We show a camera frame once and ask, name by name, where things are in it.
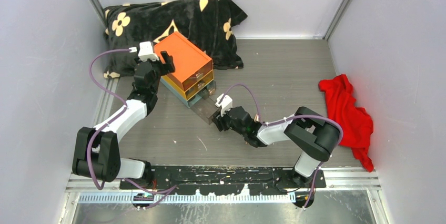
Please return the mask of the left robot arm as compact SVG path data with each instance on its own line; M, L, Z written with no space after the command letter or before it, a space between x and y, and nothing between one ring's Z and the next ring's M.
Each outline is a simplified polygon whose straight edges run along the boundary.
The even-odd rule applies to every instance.
M133 89L123 106L95 127L83 127L76 136L72 172L78 176L112 182L124 179L141 189L151 186L154 175L148 161L120 156L119 142L139 121L154 109L162 76L175 71L174 60L163 50L157 56L139 54Z

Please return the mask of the clear bottom drawer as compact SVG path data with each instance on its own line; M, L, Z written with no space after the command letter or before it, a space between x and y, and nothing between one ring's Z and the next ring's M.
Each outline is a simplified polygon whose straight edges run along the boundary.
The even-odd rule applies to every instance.
M215 114L219 114L221 108L215 105L216 101L212 98L202 98L191 106L191 110L198 115L204 122L211 125Z

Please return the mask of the orange drawer organizer box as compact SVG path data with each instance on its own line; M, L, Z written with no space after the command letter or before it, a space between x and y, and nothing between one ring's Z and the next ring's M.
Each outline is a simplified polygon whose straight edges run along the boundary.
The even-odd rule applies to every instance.
M154 45L158 56L166 51L173 57L175 71L161 78L174 95L191 108L216 90L212 59L184 35L174 32Z

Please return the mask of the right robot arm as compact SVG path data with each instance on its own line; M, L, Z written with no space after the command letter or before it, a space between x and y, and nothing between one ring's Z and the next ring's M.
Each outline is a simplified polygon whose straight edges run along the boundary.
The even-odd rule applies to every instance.
M291 173L300 188L311 183L314 173L328 161L343 138L342 127L332 119L307 107L299 107L291 116L273 122L258 122L241 106L217 110L211 121L219 131L233 130L253 147L266 147L280 141L292 141L302 151Z

